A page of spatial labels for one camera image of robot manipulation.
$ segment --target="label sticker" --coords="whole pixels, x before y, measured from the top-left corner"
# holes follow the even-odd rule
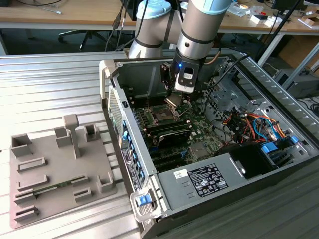
[[[175,178],[182,178],[182,177],[186,177],[188,176],[187,174],[187,169],[183,169],[183,170],[180,170],[180,171],[176,171],[174,172],[174,175],[175,175]]]
[[[198,195],[201,197],[205,197],[224,188],[228,188],[225,179],[214,163],[189,171],[188,175],[193,182]]]

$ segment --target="power supply label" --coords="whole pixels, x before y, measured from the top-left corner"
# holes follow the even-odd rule
[[[225,179],[214,163],[189,171],[188,175],[200,197],[228,188]]]

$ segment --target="office chair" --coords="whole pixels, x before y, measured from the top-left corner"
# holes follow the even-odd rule
[[[80,51],[83,50],[83,47],[85,46],[88,38],[92,39],[92,36],[95,36],[95,37],[101,39],[105,43],[107,42],[107,39],[105,37],[103,37],[102,35],[100,35],[98,33],[98,31],[92,31],[92,30],[74,30],[74,31],[60,33],[58,40],[61,43],[65,43],[65,41],[63,39],[64,36],[76,35],[76,34],[81,34],[81,33],[85,33],[85,36],[84,36],[84,39],[83,39],[82,44],[80,46]]]

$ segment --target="blue cable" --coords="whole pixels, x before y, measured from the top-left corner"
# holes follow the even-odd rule
[[[273,131],[275,137],[276,137],[277,139],[281,139],[281,136],[275,131],[275,129],[274,129],[273,125],[271,124],[271,122],[270,122],[268,119],[264,118],[264,117],[259,117],[259,118],[256,118],[256,119],[254,120],[254,131],[256,132],[257,135],[259,135],[260,137],[264,138],[264,139],[266,140],[266,142],[268,142],[268,139],[267,139],[264,135],[260,134],[260,133],[257,131],[257,127],[256,127],[256,121],[257,121],[257,119],[263,119],[264,121],[266,121],[266,122],[270,125],[271,130]]]

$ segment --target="slotted aluminum surface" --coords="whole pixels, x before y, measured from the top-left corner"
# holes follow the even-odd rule
[[[123,53],[8,56],[0,59],[0,237],[138,239],[140,233],[100,106],[99,62]],[[9,226],[10,136],[52,135],[65,114],[97,124],[111,164],[115,195],[13,230]]]

